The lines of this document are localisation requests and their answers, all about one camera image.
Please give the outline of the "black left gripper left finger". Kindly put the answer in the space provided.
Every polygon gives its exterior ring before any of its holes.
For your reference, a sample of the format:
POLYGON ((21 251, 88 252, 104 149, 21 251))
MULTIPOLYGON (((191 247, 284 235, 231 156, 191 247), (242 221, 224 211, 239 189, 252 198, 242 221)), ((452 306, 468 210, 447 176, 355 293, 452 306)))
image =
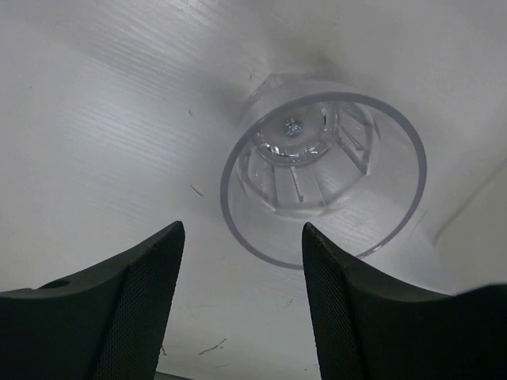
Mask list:
POLYGON ((154 378, 184 244, 173 222, 80 272, 2 292, 2 378, 154 378))

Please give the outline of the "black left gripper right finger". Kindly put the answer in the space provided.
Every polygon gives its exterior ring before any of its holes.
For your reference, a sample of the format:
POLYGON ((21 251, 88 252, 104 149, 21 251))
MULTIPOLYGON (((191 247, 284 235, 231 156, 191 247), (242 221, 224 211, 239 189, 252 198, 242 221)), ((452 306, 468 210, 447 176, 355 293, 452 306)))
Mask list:
POLYGON ((505 285, 456 295, 416 287, 309 223, 302 256, 322 378, 505 378, 505 285))

